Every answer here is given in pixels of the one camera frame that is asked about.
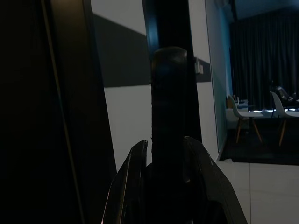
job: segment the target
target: white tile floor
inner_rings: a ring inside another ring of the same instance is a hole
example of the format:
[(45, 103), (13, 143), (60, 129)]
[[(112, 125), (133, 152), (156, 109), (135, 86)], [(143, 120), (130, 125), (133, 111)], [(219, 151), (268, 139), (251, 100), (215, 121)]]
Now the white tile floor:
[(217, 162), (248, 224), (299, 223), (299, 166)]

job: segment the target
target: dark curtain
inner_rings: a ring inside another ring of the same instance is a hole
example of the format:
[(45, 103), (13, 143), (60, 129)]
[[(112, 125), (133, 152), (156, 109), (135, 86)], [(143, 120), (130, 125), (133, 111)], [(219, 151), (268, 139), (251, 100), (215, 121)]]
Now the dark curtain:
[(256, 109), (270, 109), (270, 82), (298, 93), (299, 12), (284, 10), (233, 23), (234, 94)]

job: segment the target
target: white chair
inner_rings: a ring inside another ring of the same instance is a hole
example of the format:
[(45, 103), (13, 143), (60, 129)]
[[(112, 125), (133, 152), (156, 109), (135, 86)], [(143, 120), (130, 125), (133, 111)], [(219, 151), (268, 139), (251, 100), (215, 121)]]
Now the white chair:
[[(275, 92), (270, 91), (270, 93), (273, 96), (274, 103), (275, 103), (275, 108), (276, 108), (276, 111), (277, 111), (277, 113), (280, 117), (282, 117), (282, 118), (299, 118), (299, 112), (285, 111), (278, 95)], [(284, 135), (285, 135), (285, 125), (286, 125), (286, 119), (283, 122), (281, 135), (280, 135), (280, 140), (279, 140), (279, 146), (281, 146), (282, 139), (284, 138)]]
[(233, 103), (233, 111), (234, 111), (234, 115), (236, 117), (239, 118), (239, 121), (238, 121), (238, 126), (237, 126), (237, 129), (238, 129), (238, 132), (237, 132), (237, 139), (236, 139), (236, 143), (238, 143), (239, 141), (239, 136), (240, 136), (240, 130), (241, 130), (241, 127), (242, 127), (242, 123), (244, 123), (244, 121), (246, 121), (247, 119), (251, 120), (253, 125), (254, 125), (254, 129), (256, 131), (256, 134), (260, 140), (260, 142), (262, 143), (262, 138), (261, 138), (261, 135), (260, 133), (258, 132), (258, 129), (256, 127), (256, 122), (253, 120), (253, 118), (257, 118), (257, 117), (263, 117), (262, 114), (260, 113), (254, 113), (254, 112), (245, 112), (245, 111), (239, 111), (238, 108), (237, 108), (237, 105), (235, 104), (235, 100), (232, 96), (228, 95), (228, 98), (232, 101)]

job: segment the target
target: chair seat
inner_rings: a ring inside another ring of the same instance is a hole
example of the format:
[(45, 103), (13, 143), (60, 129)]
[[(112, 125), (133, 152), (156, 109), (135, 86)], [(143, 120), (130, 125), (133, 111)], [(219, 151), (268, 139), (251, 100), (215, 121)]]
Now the chair seat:
[(285, 113), (286, 113), (287, 115), (289, 115), (290, 117), (299, 118), (299, 112), (295, 112), (295, 111), (286, 111)]
[(258, 117), (263, 117), (263, 115), (261, 113), (254, 113), (254, 112), (243, 112), (243, 111), (238, 111), (239, 114), (242, 117), (245, 118), (258, 118)]

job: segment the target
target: ceiling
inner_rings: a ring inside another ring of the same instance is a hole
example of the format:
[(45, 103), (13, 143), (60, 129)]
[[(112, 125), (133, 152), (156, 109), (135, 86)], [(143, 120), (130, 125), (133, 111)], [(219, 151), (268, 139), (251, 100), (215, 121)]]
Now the ceiling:
[[(235, 6), (237, 17), (241, 20), (285, 7), (294, 6), (299, 8), (299, 0), (235, 0)], [(234, 20), (230, 4), (227, 4), (223, 10), (228, 21), (233, 22)]]

